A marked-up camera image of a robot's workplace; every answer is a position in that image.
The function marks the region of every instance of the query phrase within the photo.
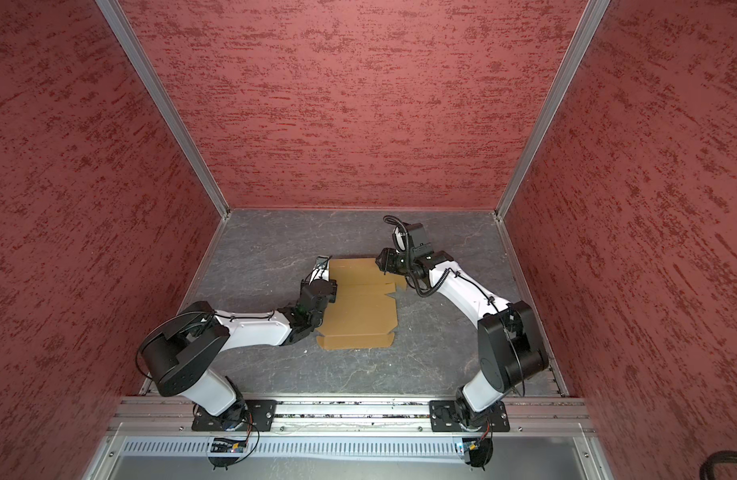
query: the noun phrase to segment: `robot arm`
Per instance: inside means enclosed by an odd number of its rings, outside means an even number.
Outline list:
[[[379,269],[406,277],[420,296],[440,293],[476,327],[480,370],[457,391],[457,416],[465,428],[485,421],[494,403],[525,379],[549,365],[539,324],[526,302],[510,303],[464,273],[453,257],[435,252],[422,224],[406,224],[396,216],[394,248],[376,258]]]
[[[319,327],[326,306],[336,300],[328,261],[318,257],[295,304],[265,313],[231,313],[195,302],[154,329],[138,353],[160,395],[189,398],[216,420],[217,429],[237,428],[246,405],[238,389],[210,368],[211,362],[220,352],[241,346],[290,345]]]

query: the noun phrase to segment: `gray work surface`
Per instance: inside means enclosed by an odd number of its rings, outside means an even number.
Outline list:
[[[208,458],[122,457],[115,480],[194,480],[255,478],[258,480],[422,480],[466,478],[487,480],[582,480],[584,472],[570,438],[502,438],[485,470],[461,463],[330,460],[320,458],[254,458],[212,472]]]
[[[393,213],[422,223],[435,250],[498,296],[519,300],[489,213]],[[375,257],[393,226],[377,211],[236,210],[195,300],[218,310],[268,312],[295,302],[317,255]],[[477,373],[477,330],[447,298],[394,294],[398,327],[389,348],[325,351],[316,334],[290,346],[229,350],[212,368],[243,392],[452,396]],[[526,382],[527,396],[558,396],[552,372]]]

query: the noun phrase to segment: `black cable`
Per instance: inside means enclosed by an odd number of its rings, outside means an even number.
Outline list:
[[[451,269],[447,268],[443,272],[443,275],[440,276],[440,279],[438,279],[438,281],[433,286],[431,286],[431,288],[427,290],[422,290],[419,286],[419,279],[413,272],[413,266],[411,264],[411,245],[409,244],[409,238],[411,238],[411,236],[408,234],[408,229],[406,228],[406,225],[401,219],[397,218],[394,215],[384,215],[383,220],[385,224],[395,225],[401,232],[401,238],[403,239],[403,253],[405,254],[405,264],[407,271],[406,283],[409,286],[412,286],[413,289],[416,290],[416,293],[421,297],[428,297],[437,292],[443,285],[443,282],[446,281],[446,278],[448,278],[448,274],[450,274]],[[397,250],[397,239],[395,238],[394,232],[392,236],[393,242],[396,244],[395,250]]]
[[[720,450],[708,456],[699,467],[700,480],[715,480],[715,466],[720,463],[737,464],[737,452],[732,450]]]
[[[454,273],[453,275],[456,276],[457,278],[460,278],[462,280],[465,280],[465,281],[471,283],[473,286],[475,286],[475,288],[477,288],[479,290],[480,294],[483,295],[483,297],[485,297],[485,299],[488,301],[488,304],[491,305],[494,310],[496,310],[497,312],[499,312],[499,309],[494,304],[494,302],[495,302],[496,299],[494,299],[492,296],[486,295],[486,293],[483,292],[483,289],[480,288],[477,283],[473,282],[472,280],[468,279],[466,276],[462,275],[462,273],[460,271]],[[526,378],[523,376],[523,366],[520,364],[520,357],[517,356],[517,350],[515,350],[515,345],[513,345],[513,343],[509,340],[509,333],[507,332],[507,329],[504,330],[504,335],[507,337],[507,342],[509,343],[509,346],[512,347],[512,351],[515,354],[515,360],[517,360],[517,368],[520,370],[520,382],[523,383],[523,395],[520,395],[517,392],[517,388],[513,387],[513,389],[515,390],[515,393],[517,395],[526,396]]]
[[[523,395],[521,396],[526,396],[526,377],[523,376],[523,366],[520,365],[520,357],[517,356],[515,345],[513,345],[512,342],[509,340],[507,329],[504,330],[504,335],[507,337],[507,343],[509,343],[509,346],[512,347],[513,353],[515,354],[515,360],[517,360],[517,368],[520,369],[520,383],[523,383]]]
[[[251,424],[251,428],[253,430],[256,430],[256,443],[254,444],[254,448],[252,448],[251,451],[248,452],[245,457],[241,458],[236,463],[240,463],[243,460],[246,460],[249,456],[251,456],[251,454],[256,450],[256,447],[259,445],[259,440],[261,439],[261,434],[259,433],[259,429],[253,423]]]
[[[133,364],[136,365],[136,369],[139,370],[139,373],[141,373],[146,379],[154,380],[151,376],[147,375],[140,369],[139,367],[139,350],[133,352]]]
[[[329,261],[331,261],[331,258],[332,258],[332,257],[333,257],[333,255],[329,255],[329,256],[328,256],[328,258],[327,258],[327,259],[325,259],[325,263],[324,263],[324,264],[321,264],[321,265],[316,265],[316,267],[315,267],[314,269],[312,269],[312,272],[310,272],[310,274],[309,274],[309,275],[307,275],[307,276],[306,276],[306,277],[305,277],[304,279],[302,279],[302,282],[307,282],[307,283],[310,283],[310,282],[312,282],[312,278],[311,278],[311,277],[312,277],[312,275],[313,275],[313,274],[314,274],[315,272],[317,272],[318,270],[320,270],[322,266],[324,266],[324,265],[327,265],[327,264],[328,264],[328,262],[329,262]]]
[[[230,322],[234,320],[270,320],[273,316],[275,316],[275,311],[273,310],[267,316],[224,316],[220,315],[219,313],[215,313],[214,315],[218,316],[219,318],[227,319]]]

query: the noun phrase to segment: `flattened cardboard box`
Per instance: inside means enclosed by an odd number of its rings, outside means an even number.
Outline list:
[[[323,350],[389,347],[397,326],[397,287],[406,290],[401,275],[383,274],[373,258],[336,259],[328,263],[328,278],[336,280],[336,302],[329,303],[316,339]]]

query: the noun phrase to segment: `wire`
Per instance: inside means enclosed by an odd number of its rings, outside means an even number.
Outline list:
[[[413,289],[416,290],[416,293],[421,297],[428,297],[437,292],[443,285],[443,282],[446,281],[446,278],[448,278],[448,274],[451,273],[451,269],[447,268],[446,270],[444,270],[443,275],[440,276],[440,279],[438,279],[438,281],[433,286],[431,286],[431,288],[427,290],[422,290],[422,288],[419,286],[419,279],[413,272],[413,267],[411,266],[411,245],[408,243],[411,236],[408,234],[406,224],[404,224],[401,219],[397,218],[394,215],[384,215],[383,220],[385,224],[395,225],[401,232],[401,237],[403,238],[403,253],[405,254],[405,264],[407,271],[405,275],[406,283],[409,286],[412,286]],[[395,250],[397,250],[397,237],[395,236],[394,232],[392,233],[392,237],[393,242],[396,244]]]
[[[488,301],[488,304],[491,305],[494,310],[496,310],[497,312],[499,312],[499,309],[497,308],[497,306],[494,303],[496,299],[494,299],[492,296],[486,295],[486,293],[483,292],[483,289],[480,288],[477,283],[473,282],[472,280],[468,279],[466,276],[462,275],[461,270],[458,271],[458,272],[455,272],[453,275],[456,276],[457,278],[460,278],[460,279],[465,280],[465,281],[467,281],[469,283],[472,283],[475,286],[475,288],[477,288],[479,290],[480,294],[483,295],[486,298],[486,300]],[[526,396],[526,377],[523,376],[523,365],[520,364],[520,357],[517,356],[517,350],[515,350],[515,345],[513,345],[513,343],[509,340],[509,333],[508,333],[507,329],[504,329],[504,335],[507,337],[507,343],[509,343],[509,346],[512,348],[512,351],[515,354],[515,360],[517,360],[517,368],[520,370],[520,382],[523,384],[523,395],[520,395],[517,392],[517,388],[516,387],[513,387],[513,390],[515,390],[515,394],[516,395]]]
[[[732,450],[720,450],[708,456],[699,467],[700,480],[715,480],[715,466],[719,463],[737,464],[737,452]]]
[[[251,410],[246,407],[246,411],[248,412],[248,430],[246,430],[246,441],[248,442],[248,437],[251,436],[251,427],[254,425],[254,417],[251,415]]]
[[[483,436],[481,436],[478,439],[478,441],[477,441],[478,444],[480,444],[483,441],[483,439],[486,438],[486,435],[488,435],[488,432],[490,432],[490,431],[491,431],[491,421],[489,420],[488,416],[486,416],[486,431],[483,432]]]
[[[512,341],[509,340],[509,333],[507,333],[507,329],[504,329],[504,335],[507,337],[507,343],[509,343],[509,346],[512,347],[513,353],[515,354],[515,360],[517,360],[517,368],[520,369],[520,383],[523,383],[523,395],[521,396],[526,396],[526,377],[523,376],[523,366],[520,365],[520,357],[517,356],[515,345],[513,345]],[[513,390],[515,390],[515,393],[517,395],[517,388],[513,387]]]
[[[190,313],[193,313],[193,314],[195,314],[195,313],[202,313],[203,315],[209,315],[210,314],[210,312],[181,312],[179,315],[173,316],[170,319],[166,320],[165,322],[161,323],[160,325],[158,325],[157,327],[155,327],[154,329],[152,329],[152,331],[154,332],[155,330],[158,330],[161,326],[164,326],[166,323],[170,322],[171,320],[176,320],[179,317],[184,316],[184,315],[189,315]],[[150,380],[153,380],[153,381],[155,379],[153,379],[151,376],[149,376],[146,373],[144,373],[143,370],[139,367],[139,352],[143,352],[144,349],[147,348],[147,346],[154,339],[156,339],[156,338],[158,338],[158,336],[155,336],[155,338],[150,339],[150,341],[147,342],[146,345],[144,344],[144,342],[142,342],[142,344],[139,345],[139,348],[136,349],[135,352],[133,352],[133,364],[136,365],[136,369],[139,370],[139,373],[141,373],[146,379],[150,379]]]
[[[245,457],[241,458],[236,463],[240,463],[243,460],[246,460],[248,457],[250,457],[251,454],[256,450],[256,447],[259,445],[259,440],[261,439],[261,436],[262,435],[259,433],[259,429],[256,426],[254,426],[254,424],[251,424],[251,428],[254,429],[254,430],[256,430],[256,443],[254,444],[254,448],[252,448],[251,451],[248,452]]]
[[[153,381],[155,380],[151,376],[144,373],[142,369],[139,367],[139,349],[133,352],[133,364],[136,365],[136,369],[139,370],[139,373],[141,373],[146,379],[150,379]]]
[[[312,272],[310,272],[310,274],[309,274],[309,275],[307,275],[307,276],[306,276],[306,277],[305,277],[304,279],[302,279],[302,282],[307,282],[307,283],[310,283],[310,282],[312,282],[313,280],[315,280],[315,278],[312,278],[312,275],[313,275],[313,274],[314,274],[315,272],[317,272],[318,270],[324,270],[324,271],[325,271],[325,266],[326,266],[326,265],[328,264],[328,262],[329,262],[329,261],[331,261],[331,258],[332,258],[332,257],[333,257],[333,255],[329,255],[329,256],[328,256],[328,258],[327,258],[327,259],[325,259],[325,262],[323,262],[323,263],[322,263],[322,264],[320,264],[320,265],[316,265],[316,267],[315,267],[314,269],[312,269]]]
[[[275,316],[275,311],[273,310],[267,316],[224,316],[220,315],[219,313],[214,313],[214,315],[218,316],[219,318],[227,319],[230,322],[233,322],[235,320],[270,320],[273,316]]]

